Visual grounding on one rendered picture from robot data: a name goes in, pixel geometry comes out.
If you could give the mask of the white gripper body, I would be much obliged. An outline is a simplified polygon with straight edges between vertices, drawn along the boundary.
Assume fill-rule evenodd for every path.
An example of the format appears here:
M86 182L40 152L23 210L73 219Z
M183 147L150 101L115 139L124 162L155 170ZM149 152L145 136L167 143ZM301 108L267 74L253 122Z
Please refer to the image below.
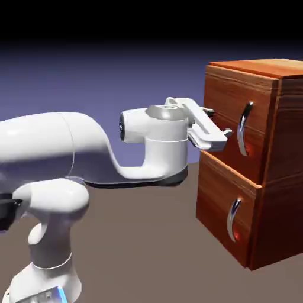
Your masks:
M220 152L225 148L227 137L215 123L210 119L204 108L190 98L176 98L178 106L186 109L191 120L194 120L191 127L188 127L188 137L200 150L209 152Z

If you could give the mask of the wooden cabinet door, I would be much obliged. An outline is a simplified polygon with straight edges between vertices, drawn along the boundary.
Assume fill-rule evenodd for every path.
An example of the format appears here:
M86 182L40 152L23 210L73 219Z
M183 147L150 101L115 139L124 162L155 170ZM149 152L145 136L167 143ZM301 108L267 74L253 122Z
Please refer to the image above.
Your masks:
M262 184L279 81L216 66L205 72L204 107L214 110L213 122L222 129L230 128L223 151L213 155L256 184ZM246 120L244 143L248 155L240 153L237 126L246 104L253 108Z
M199 160L196 217L238 260L249 266L255 206L262 186L250 181L210 153L202 151ZM235 199L241 199L233 222L236 241L227 232L227 215Z

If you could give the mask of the brown wooden cabinet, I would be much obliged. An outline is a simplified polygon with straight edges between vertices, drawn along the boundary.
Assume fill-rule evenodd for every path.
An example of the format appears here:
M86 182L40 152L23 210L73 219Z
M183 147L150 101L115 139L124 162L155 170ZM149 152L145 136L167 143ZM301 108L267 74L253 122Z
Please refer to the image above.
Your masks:
M279 81L247 268L256 270L303 253L303 61L238 60L207 66Z

